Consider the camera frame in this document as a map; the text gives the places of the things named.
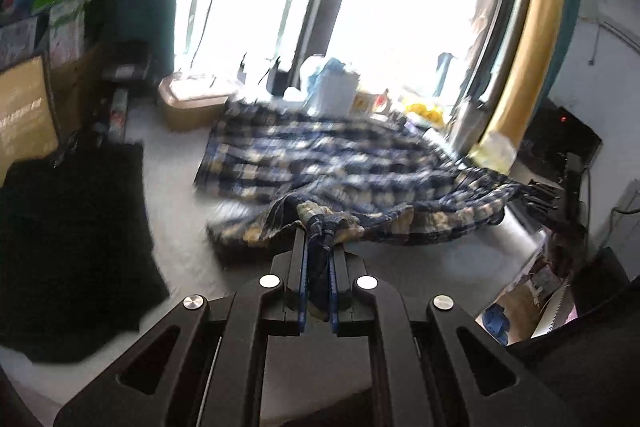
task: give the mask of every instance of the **white container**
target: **white container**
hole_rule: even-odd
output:
[[[323,71],[306,105],[306,111],[311,116],[347,117],[359,81],[360,75],[355,71]]]

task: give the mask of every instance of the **checkered cloth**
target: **checkered cloth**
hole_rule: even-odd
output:
[[[228,102],[213,127],[194,183],[216,196],[268,203],[257,215],[210,225],[216,248],[286,251],[302,225],[312,294],[314,284],[326,288],[333,245],[451,241],[498,223],[520,187],[489,169],[459,169],[401,123],[319,119],[240,102]]]

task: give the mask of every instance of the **silver bolt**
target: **silver bolt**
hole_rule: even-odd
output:
[[[363,290],[372,290],[373,288],[378,286],[378,279],[370,275],[363,275],[362,277],[358,277],[356,279],[356,284]]]
[[[200,295],[189,295],[188,297],[184,298],[182,304],[188,310],[197,310],[204,304],[204,298]]]
[[[260,277],[260,286],[263,288],[275,288],[278,284],[280,284],[280,277],[272,273]]]
[[[453,308],[453,299],[448,295],[436,295],[433,298],[433,305],[439,310],[447,311]]]

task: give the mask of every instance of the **white wall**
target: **white wall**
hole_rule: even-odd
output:
[[[599,0],[599,8],[603,15],[640,34],[640,0]],[[601,30],[596,62],[590,66],[595,36],[594,23],[578,21],[550,93],[554,102],[567,107],[602,138],[592,169],[592,237],[607,226],[609,212],[628,182],[640,178],[640,55]],[[621,261],[626,267],[630,264]]]

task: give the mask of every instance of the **black electronic device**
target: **black electronic device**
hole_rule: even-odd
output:
[[[518,150],[518,160],[533,173],[559,182],[568,153],[590,166],[602,140],[564,107],[545,99],[533,116]]]
[[[335,333],[369,339],[376,425],[576,425],[567,406],[448,296],[407,298],[342,247],[328,263]],[[268,338],[298,336],[305,317],[299,229],[269,274],[222,299],[185,298],[67,403],[54,426],[257,426]]]

